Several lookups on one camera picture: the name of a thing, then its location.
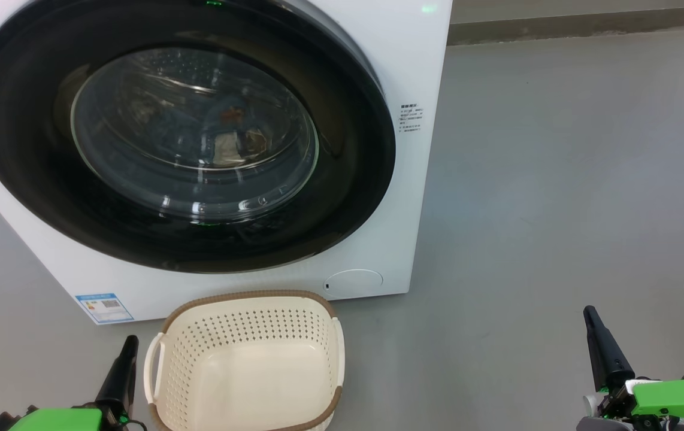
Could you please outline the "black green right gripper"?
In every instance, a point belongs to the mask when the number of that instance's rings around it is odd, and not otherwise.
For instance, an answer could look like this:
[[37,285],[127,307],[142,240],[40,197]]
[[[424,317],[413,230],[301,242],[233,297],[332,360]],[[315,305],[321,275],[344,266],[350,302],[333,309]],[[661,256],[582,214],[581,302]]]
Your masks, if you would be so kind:
[[584,396],[577,430],[684,430],[684,376],[635,379],[618,342],[594,306],[583,309],[596,393]]

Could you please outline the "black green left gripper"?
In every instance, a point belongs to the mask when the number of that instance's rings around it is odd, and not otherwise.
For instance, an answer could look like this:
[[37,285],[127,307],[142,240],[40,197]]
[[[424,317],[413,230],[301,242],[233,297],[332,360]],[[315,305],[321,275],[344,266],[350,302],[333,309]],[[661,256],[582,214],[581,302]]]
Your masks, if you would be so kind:
[[137,378],[139,339],[129,335],[92,403],[71,408],[30,405],[25,415],[0,414],[0,430],[128,430],[147,426],[131,419]]

